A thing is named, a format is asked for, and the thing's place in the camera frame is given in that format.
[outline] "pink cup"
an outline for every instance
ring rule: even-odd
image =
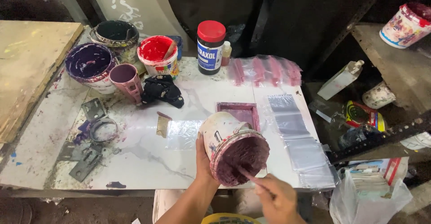
[[[117,65],[109,73],[109,79],[133,104],[141,103],[143,88],[135,66],[128,63]]]

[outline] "hand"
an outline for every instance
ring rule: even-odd
[[[196,139],[196,180],[209,181],[214,185],[220,186],[220,183],[213,177],[209,167],[209,158],[205,151],[203,135],[199,132]]]
[[[288,183],[268,174],[256,179],[254,191],[269,224],[305,224],[297,213],[297,193]]]

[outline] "small plastic bottle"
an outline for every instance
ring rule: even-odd
[[[231,43],[228,41],[224,41],[223,43],[223,51],[222,51],[222,66],[227,66],[231,59]]]

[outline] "red ink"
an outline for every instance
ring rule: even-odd
[[[141,42],[138,53],[139,56],[149,61],[163,61],[169,46],[172,44],[172,39],[165,36],[149,37]]]

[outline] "bucket label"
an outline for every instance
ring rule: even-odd
[[[206,70],[216,70],[222,63],[222,47],[206,47],[197,42],[197,62]]]

